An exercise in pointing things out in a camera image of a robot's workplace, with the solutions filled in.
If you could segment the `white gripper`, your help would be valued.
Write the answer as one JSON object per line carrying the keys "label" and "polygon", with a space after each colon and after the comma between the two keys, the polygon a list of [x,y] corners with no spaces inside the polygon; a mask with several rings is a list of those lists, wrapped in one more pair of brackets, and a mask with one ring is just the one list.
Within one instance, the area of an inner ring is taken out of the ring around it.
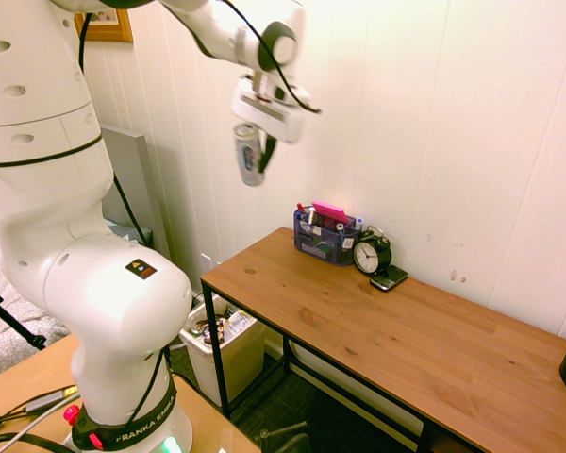
{"label": "white gripper", "polygon": [[265,173],[275,152],[277,140],[287,144],[297,143],[305,129],[304,113],[299,106],[258,95],[253,90],[253,81],[247,76],[238,79],[231,108],[235,116],[254,124],[267,134],[258,167],[260,174]]}

